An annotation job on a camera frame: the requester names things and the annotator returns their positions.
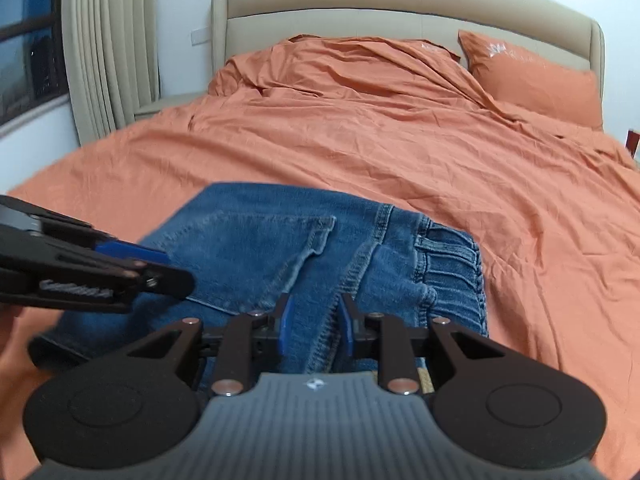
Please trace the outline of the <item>khaki webbing belt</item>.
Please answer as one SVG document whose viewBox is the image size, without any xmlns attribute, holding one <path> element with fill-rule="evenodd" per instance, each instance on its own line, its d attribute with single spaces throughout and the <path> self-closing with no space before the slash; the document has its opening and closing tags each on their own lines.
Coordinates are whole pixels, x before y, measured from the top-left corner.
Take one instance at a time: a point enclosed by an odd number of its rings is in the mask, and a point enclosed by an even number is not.
<svg viewBox="0 0 640 480">
<path fill-rule="evenodd" d="M 421 390 L 423 393 L 433 393 L 435 388 L 433 386 L 431 376 L 428 374 L 428 370 L 426 368 L 419 367 L 418 374 L 420 378 Z"/>
</svg>

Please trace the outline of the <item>red cup on nightstand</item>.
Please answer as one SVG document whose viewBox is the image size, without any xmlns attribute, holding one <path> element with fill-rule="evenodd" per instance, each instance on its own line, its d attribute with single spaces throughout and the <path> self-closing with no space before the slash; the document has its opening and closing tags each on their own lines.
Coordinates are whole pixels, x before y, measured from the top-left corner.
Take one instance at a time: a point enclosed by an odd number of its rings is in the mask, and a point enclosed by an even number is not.
<svg viewBox="0 0 640 480">
<path fill-rule="evenodd" d="M 629 129 L 626 137 L 626 150 L 635 158 L 639 153 L 640 133 L 634 129 Z"/>
</svg>

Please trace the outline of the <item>white wall switch plate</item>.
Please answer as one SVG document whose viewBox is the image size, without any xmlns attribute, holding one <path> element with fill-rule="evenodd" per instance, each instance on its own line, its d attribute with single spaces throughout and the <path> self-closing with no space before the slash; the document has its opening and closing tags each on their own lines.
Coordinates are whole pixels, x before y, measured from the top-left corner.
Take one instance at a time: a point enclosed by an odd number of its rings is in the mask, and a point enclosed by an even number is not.
<svg viewBox="0 0 640 480">
<path fill-rule="evenodd" d="M 192 46 L 198 46 L 199 44 L 207 44 L 209 40 L 210 40 L 210 31 L 208 27 L 192 30 L 191 32 Z"/>
</svg>

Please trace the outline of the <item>beige upholstered headboard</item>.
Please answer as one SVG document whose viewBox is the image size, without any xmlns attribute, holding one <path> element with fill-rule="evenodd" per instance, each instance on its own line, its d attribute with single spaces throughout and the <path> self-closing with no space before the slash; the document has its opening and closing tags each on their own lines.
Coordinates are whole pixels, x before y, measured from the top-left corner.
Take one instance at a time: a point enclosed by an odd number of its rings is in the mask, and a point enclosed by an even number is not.
<svg viewBox="0 0 640 480">
<path fill-rule="evenodd" d="M 297 35 L 424 38 L 461 50 L 461 29 L 504 39 L 604 84 L 600 25 L 551 0 L 212 0 L 212 66 Z"/>
</svg>

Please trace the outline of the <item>dark framed window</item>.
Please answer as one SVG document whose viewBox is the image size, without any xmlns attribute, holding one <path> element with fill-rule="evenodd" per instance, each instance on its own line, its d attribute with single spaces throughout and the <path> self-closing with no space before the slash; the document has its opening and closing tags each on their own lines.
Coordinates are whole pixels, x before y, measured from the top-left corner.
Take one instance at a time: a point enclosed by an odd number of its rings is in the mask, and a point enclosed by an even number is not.
<svg viewBox="0 0 640 480">
<path fill-rule="evenodd" d="M 68 91 L 61 0 L 0 0 L 3 125 Z"/>
</svg>

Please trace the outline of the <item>orange pillow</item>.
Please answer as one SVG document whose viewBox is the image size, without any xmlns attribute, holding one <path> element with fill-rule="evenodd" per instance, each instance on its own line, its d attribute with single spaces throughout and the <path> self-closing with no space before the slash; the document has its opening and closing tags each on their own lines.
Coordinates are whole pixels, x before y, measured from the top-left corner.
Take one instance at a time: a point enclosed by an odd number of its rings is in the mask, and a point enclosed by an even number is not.
<svg viewBox="0 0 640 480">
<path fill-rule="evenodd" d="M 458 40 L 472 75 L 495 100 L 593 130 L 603 127 L 599 86 L 591 70 L 574 70 L 468 30 L 459 30 Z"/>
</svg>

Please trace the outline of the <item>blue denim jeans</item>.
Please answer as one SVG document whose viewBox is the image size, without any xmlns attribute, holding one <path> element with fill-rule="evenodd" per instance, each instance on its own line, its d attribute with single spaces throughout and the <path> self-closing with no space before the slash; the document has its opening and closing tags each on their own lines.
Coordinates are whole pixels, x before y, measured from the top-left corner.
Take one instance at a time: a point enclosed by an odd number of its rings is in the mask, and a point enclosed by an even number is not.
<svg viewBox="0 0 640 480">
<path fill-rule="evenodd" d="M 199 318 L 208 327 L 293 299 L 292 333 L 280 371 L 336 370 L 341 296 L 363 312 L 410 326 L 434 316 L 486 334 L 480 248 L 468 233 L 425 214 L 345 193 L 254 183 L 209 186 L 143 240 L 196 281 L 182 301 L 142 295 L 127 314 L 65 312 L 32 338 L 45 370 L 105 356 L 165 325 Z"/>
</svg>

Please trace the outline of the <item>beige pleated curtain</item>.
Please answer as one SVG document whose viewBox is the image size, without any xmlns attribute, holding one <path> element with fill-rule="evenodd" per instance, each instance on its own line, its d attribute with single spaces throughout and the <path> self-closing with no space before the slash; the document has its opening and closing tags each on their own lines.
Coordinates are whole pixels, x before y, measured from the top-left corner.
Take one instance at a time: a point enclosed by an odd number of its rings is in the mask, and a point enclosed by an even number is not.
<svg viewBox="0 0 640 480">
<path fill-rule="evenodd" d="M 61 0 L 61 11 L 70 105 L 85 145 L 160 97 L 156 0 Z"/>
</svg>

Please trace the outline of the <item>orange duvet cover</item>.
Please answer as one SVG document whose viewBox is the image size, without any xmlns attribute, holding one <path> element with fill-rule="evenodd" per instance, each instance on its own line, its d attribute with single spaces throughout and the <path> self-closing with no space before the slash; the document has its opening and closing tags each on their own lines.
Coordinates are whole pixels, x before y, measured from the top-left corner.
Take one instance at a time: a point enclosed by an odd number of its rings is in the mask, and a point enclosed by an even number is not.
<svg viewBox="0 0 640 480">
<path fill-rule="evenodd" d="M 470 233 L 491 335 L 596 390 L 597 465 L 638 469 L 639 171 L 623 145 L 494 100 L 427 42 L 298 36 L 13 195 L 135 240 L 230 181 L 346 192 Z"/>
</svg>

